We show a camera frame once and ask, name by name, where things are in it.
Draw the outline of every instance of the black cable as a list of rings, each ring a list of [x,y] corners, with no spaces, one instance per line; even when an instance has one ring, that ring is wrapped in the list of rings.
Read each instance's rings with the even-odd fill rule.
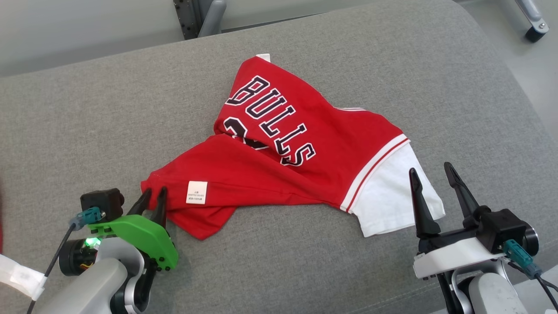
[[[64,235],[64,238],[62,239],[62,242],[58,246],[58,249],[56,250],[56,253],[54,254],[54,257],[52,258],[52,261],[50,261],[50,265],[46,269],[46,272],[45,272],[45,277],[48,277],[50,275],[50,272],[54,268],[54,265],[56,265],[56,260],[58,259],[58,255],[60,255],[60,250],[62,250],[62,246],[64,246],[66,241],[68,241],[68,238],[70,237],[70,234],[72,233],[72,231],[74,231],[74,229],[75,229],[75,223],[72,223],[70,228],[66,232],[66,235]],[[29,308],[27,309],[27,314],[31,314],[34,307],[35,307],[35,301],[31,301],[31,303],[29,304]]]
[[[536,274],[535,278],[537,278],[538,283],[541,284],[541,287],[545,290],[546,295],[549,297],[550,302],[552,302],[552,305],[554,306],[554,308],[558,311],[558,303],[556,303],[556,299],[554,299],[554,296],[552,295],[552,293],[550,293],[549,288],[545,285],[545,283],[543,282],[543,279],[541,278],[541,275]]]
[[[31,304],[29,304],[29,308],[27,309],[27,314],[31,314],[31,312],[33,312],[34,307],[35,307],[35,301],[31,301]]]
[[[521,267],[519,267],[519,265],[515,264],[514,262],[509,261],[509,262],[508,262],[508,265],[509,265],[511,268],[516,269],[516,270],[519,270],[520,272],[522,272],[523,274],[525,274],[525,272],[523,271],[523,269],[521,269]],[[553,283],[551,283],[551,282],[549,282],[549,281],[546,281],[546,280],[544,280],[544,279],[542,280],[542,282],[544,282],[545,285],[547,285],[548,287],[550,287],[550,288],[556,290],[556,292],[558,292],[558,286],[556,286],[555,284],[553,284]]]

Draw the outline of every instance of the green led light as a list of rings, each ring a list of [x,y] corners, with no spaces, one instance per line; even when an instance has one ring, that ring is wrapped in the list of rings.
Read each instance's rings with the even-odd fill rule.
[[[89,238],[85,239],[85,245],[87,245],[87,246],[95,246],[95,245],[100,245],[100,244],[101,244],[101,240],[99,238],[89,237]]]

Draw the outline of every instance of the white label tag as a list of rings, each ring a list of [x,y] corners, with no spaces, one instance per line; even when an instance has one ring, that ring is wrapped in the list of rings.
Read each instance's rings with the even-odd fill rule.
[[[256,57],[262,58],[263,60],[265,60],[267,62],[271,62],[270,54],[257,54]]]
[[[208,183],[206,181],[188,182],[186,204],[205,204],[205,194],[207,189]]]

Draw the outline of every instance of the red jersey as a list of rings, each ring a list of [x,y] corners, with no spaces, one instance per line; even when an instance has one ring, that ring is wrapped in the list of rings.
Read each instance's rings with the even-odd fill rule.
[[[198,239],[219,231],[238,206],[263,204],[325,203],[357,215],[364,236],[413,225],[411,167],[432,217],[444,215],[398,127],[362,108],[333,107],[261,58],[238,70],[214,131],[141,184],[166,186],[168,218]]]

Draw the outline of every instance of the gray fabric surface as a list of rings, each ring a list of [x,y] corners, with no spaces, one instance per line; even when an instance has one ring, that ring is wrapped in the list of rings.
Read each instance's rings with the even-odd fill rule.
[[[152,170],[211,135],[238,67],[257,53],[334,106],[364,107],[403,129],[445,203],[443,230],[461,221],[443,170],[451,161],[480,203],[531,223],[537,260],[556,264],[556,144],[450,0],[382,0],[0,79],[4,253],[44,271],[82,193],[118,187],[127,210]],[[169,229],[179,266],[157,276],[149,313],[429,313],[443,304],[436,282],[413,275],[413,228],[364,239],[356,217],[327,206],[265,206],[239,209],[203,242]],[[37,308],[71,280],[55,269]],[[0,304],[22,313],[28,299],[0,287]]]

